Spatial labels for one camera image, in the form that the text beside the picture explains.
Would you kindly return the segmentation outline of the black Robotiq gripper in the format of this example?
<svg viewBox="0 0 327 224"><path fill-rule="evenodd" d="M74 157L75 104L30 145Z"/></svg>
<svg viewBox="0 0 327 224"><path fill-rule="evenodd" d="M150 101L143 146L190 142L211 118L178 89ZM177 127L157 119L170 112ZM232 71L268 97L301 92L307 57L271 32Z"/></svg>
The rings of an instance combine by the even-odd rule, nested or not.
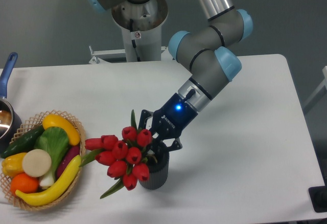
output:
<svg viewBox="0 0 327 224"><path fill-rule="evenodd" d="M187 103L195 92L189 92L185 98L175 93L163 106L155 112L143 109L139 119L138 129L146 129L147 121L153 117L150 131L157 133L150 146L151 155L162 155L167 152L182 149L180 135L190 122L198 115L196 110ZM172 139L170 145L164 140Z"/></svg>

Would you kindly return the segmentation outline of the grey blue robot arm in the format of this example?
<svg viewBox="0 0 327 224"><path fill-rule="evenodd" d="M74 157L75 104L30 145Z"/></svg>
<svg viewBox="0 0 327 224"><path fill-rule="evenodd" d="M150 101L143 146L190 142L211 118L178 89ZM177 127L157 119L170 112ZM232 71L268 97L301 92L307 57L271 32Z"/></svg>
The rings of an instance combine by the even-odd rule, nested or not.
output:
<svg viewBox="0 0 327 224"><path fill-rule="evenodd" d="M165 0L88 0L98 11L111 11L121 28L128 62L161 59L161 26L168 16ZM242 65L228 47L248 37L251 16L235 9L231 0L199 0L208 26L197 34L175 33L168 44L173 59L191 77L167 103L155 112L144 110L139 126L151 119L154 141L145 147L155 154L164 151L162 142L173 139L169 151L181 148L181 132L238 74Z"/></svg>

